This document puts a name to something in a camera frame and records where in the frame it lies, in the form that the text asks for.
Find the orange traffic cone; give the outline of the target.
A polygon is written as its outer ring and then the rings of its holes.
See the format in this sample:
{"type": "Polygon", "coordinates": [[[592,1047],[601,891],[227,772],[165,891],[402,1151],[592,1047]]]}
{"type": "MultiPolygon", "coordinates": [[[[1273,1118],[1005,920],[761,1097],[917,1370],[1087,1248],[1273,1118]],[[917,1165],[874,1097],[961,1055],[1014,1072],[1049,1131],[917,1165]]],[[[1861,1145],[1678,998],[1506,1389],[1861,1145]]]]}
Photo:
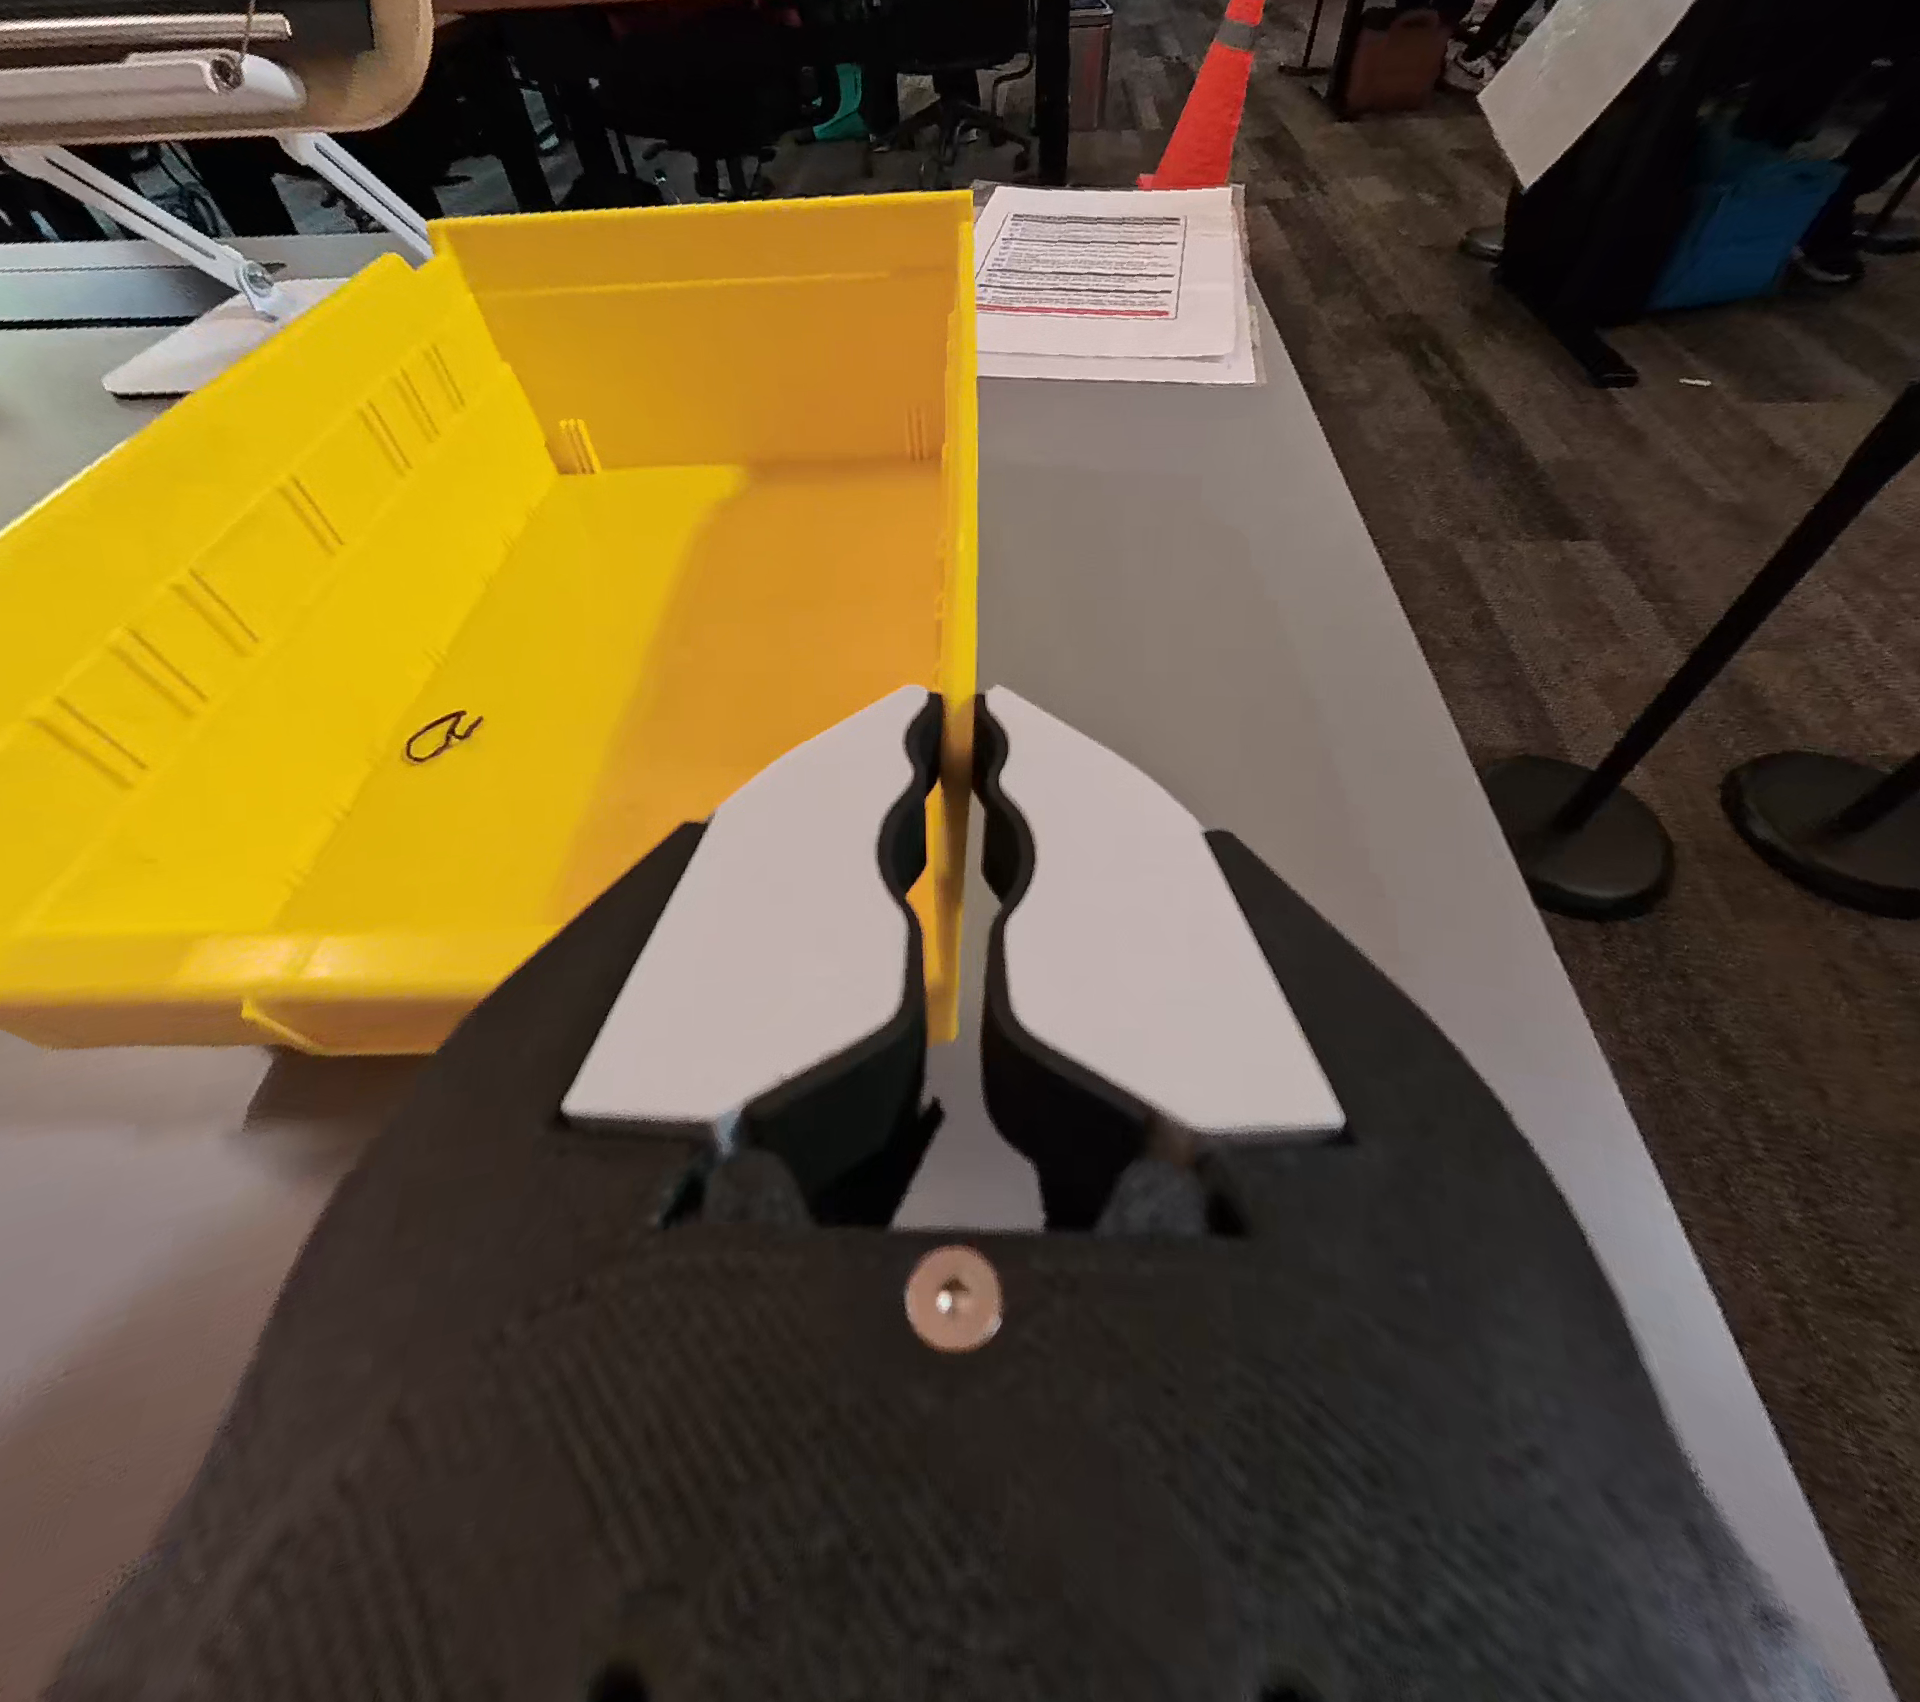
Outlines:
{"type": "Polygon", "coordinates": [[[1140,192],[1201,192],[1230,181],[1265,12],[1267,0],[1229,0],[1159,166],[1136,181],[1140,192]]]}

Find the black office chair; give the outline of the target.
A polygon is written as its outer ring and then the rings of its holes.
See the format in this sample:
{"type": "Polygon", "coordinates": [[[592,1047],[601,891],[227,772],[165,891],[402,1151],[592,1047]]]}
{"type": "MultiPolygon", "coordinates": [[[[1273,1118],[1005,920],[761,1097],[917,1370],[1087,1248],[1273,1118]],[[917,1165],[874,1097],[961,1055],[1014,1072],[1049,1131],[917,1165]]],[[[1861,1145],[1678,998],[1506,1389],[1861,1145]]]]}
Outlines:
{"type": "Polygon", "coordinates": [[[983,103],[984,71],[1032,70],[1032,0],[877,0],[863,64],[866,158],[914,148],[934,132],[926,174],[953,178],[959,148],[975,134],[1014,151],[1014,174],[1032,169],[1037,139],[983,103]]]}

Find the blue storage crate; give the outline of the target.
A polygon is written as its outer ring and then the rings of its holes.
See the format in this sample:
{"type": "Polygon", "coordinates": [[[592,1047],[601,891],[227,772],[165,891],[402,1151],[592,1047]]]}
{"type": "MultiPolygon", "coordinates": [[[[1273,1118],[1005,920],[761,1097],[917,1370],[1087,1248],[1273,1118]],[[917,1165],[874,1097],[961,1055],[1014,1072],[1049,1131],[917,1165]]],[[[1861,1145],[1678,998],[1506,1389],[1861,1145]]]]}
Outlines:
{"type": "Polygon", "coordinates": [[[1686,219],[1645,311],[1690,311],[1775,293],[1843,178],[1845,166],[1837,160],[1713,136],[1695,168],[1686,219]]]}

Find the black stanchion post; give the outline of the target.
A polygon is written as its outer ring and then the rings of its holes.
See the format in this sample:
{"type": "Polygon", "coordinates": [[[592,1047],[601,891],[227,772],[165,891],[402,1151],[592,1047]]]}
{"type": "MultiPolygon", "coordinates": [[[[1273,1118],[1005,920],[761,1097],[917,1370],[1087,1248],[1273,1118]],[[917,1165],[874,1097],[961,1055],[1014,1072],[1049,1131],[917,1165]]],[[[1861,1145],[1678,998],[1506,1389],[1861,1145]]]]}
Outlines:
{"type": "Polygon", "coordinates": [[[1733,768],[1721,805],[1741,842],[1805,891],[1879,920],[1918,920],[1918,756],[1764,754],[1733,768]]]}
{"type": "Polygon", "coordinates": [[[1677,872],[1669,825],[1628,788],[1628,780],[1859,518],[1917,462],[1917,449],[1918,388],[1909,383],[1598,764],[1510,754],[1480,769],[1505,843],[1542,909],[1575,922],[1627,922],[1669,898],[1677,872]]]}

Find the large yellow plastic bin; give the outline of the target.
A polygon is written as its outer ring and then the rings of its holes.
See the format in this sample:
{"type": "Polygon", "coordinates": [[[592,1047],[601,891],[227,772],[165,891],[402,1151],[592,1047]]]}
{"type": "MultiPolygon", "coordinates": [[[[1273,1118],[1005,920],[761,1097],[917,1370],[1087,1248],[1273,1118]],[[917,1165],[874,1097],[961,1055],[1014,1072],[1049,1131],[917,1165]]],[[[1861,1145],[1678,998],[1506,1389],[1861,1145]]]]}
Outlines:
{"type": "Polygon", "coordinates": [[[4,528],[3,1022],[425,1055],[677,825],[978,659],[966,190],[449,219],[4,528]],[[405,739],[466,708],[431,764],[405,739]]]}

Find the grey desk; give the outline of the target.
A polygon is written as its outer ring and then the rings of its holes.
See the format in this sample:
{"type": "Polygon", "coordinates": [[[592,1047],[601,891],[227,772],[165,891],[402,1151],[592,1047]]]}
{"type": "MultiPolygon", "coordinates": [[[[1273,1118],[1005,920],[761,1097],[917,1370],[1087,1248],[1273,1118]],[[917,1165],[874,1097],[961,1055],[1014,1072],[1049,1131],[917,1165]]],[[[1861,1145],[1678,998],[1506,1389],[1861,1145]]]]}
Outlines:
{"type": "Polygon", "coordinates": [[[712,811],[423,1053],[4,1030],[4,1697],[1898,1697],[1256,314],[1256,386],[977,386],[884,1216],[564,1123],[712,811]],[[996,686],[1208,830],[1343,1138],[1045,1227],[996,686]]]}

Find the white board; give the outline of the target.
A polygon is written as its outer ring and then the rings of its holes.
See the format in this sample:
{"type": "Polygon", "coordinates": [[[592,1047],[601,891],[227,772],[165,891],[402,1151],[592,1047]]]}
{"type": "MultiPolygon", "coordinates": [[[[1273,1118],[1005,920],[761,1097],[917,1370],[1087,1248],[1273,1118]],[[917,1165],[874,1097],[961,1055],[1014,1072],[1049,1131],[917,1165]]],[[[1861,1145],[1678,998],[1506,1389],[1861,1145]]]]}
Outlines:
{"type": "Polygon", "coordinates": [[[1528,192],[1657,59],[1699,0],[1557,0],[1478,92],[1512,181],[1528,192]]]}

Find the brown bag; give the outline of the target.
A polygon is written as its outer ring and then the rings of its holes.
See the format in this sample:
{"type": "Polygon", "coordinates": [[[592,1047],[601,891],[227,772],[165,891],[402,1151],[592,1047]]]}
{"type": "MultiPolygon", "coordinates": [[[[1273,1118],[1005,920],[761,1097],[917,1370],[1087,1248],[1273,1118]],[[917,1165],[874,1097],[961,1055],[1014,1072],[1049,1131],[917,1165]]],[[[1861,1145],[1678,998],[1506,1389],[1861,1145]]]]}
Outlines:
{"type": "Polygon", "coordinates": [[[1343,108],[1351,118],[1410,114],[1443,78],[1454,25],[1432,7],[1366,7],[1360,13],[1343,108]]]}

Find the stack of printed paper sheets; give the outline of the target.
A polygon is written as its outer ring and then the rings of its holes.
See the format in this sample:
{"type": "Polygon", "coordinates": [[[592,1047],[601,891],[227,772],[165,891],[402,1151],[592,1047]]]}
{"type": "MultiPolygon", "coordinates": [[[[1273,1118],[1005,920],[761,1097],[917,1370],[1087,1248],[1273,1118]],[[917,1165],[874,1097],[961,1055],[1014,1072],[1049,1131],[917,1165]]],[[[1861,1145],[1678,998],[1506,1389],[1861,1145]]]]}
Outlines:
{"type": "Polygon", "coordinates": [[[975,357],[992,382],[1267,379],[1237,186],[998,184],[973,217],[975,357]]]}

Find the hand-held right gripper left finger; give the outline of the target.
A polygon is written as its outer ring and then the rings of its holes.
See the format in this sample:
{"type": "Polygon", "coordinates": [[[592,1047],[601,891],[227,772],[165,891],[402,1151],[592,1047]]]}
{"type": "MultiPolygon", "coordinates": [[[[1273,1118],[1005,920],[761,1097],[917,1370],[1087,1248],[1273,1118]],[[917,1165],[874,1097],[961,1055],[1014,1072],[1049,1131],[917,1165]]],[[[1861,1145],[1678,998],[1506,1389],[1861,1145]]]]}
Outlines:
{"type": "Polygon", "coordinates": [[[819,1217],[888,1214],[931,1122],[910,891],[945,716],[897,688],[710,813],[563,1094],[568,1128],[770,1156],[819,1217]]]}

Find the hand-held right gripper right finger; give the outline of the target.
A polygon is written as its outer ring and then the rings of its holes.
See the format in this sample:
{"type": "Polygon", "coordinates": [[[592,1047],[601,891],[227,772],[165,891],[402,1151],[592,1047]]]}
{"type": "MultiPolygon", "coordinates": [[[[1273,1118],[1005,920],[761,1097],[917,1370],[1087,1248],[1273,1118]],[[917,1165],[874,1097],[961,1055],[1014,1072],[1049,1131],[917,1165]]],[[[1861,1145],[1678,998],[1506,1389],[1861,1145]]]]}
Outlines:
{"type": "Polygon", "coordinates": [[[1026,695],[977,700],[994,898],[978,1023],[986,1114],[1045,1227],[1097,1230],[1128,1171],[1320,1145],[1349,1122],[1202,821],[1026,695]]]}

